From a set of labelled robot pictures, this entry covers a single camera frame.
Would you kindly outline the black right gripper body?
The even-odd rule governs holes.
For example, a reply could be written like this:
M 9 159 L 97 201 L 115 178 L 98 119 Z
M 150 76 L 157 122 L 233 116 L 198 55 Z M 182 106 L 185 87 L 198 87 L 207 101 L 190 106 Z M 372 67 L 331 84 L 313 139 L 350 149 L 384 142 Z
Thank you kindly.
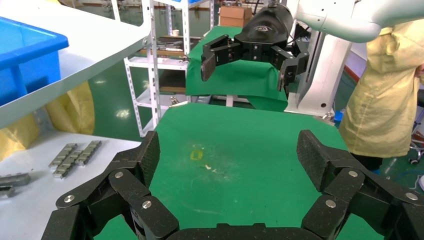
M 272 47 L 286 47 L 293 22 L 285 5 L 278 3 L 274 7 L 263 7 L 234 36 L 234 42 L 240 44 L 234 49 L 234 58 L 272 63 L 276 55 Z

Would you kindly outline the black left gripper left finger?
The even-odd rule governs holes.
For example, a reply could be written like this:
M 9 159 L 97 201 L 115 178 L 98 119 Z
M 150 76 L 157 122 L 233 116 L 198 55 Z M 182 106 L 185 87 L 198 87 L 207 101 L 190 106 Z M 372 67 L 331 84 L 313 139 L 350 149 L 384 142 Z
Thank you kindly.
M 57 199 L 42 239 L 92 240 L 117 216 L 140 240 L 169 238 L 179 221 L 149 189 L 159 160 L 159 135 L 149 131 L 139 146 L 118 152 L 102 173 Z

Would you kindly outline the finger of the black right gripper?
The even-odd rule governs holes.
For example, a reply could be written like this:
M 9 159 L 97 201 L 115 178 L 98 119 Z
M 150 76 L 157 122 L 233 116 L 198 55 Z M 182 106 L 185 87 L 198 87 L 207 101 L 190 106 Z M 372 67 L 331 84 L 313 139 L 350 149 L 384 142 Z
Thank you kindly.
M 277 45 L 271 47 L 271 64 L 279 70 L 277 90 L 287 92 L 286 88 L 295 81 L 297 75 L 306 71 L 309 52 L 306 44 L 297 39 L 292 45 L 281 48 Z
M 212 76 L 216 67 L 238 61 L 242 58 L 242 44 L 224 34 L 202 48 L 200 74 L 206 82 Z

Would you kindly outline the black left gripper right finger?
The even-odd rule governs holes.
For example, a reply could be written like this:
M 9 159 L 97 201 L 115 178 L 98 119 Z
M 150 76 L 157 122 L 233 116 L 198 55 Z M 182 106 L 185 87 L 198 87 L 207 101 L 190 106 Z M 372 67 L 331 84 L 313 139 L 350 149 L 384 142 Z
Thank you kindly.
M 366 169 L 348 151 L 322 144 L 310 130 L 299 132 L 297 158 L 321 194 L 301 227 L 334 240 L 351 215 L 386 240 L 424 237 L 424 197 Z

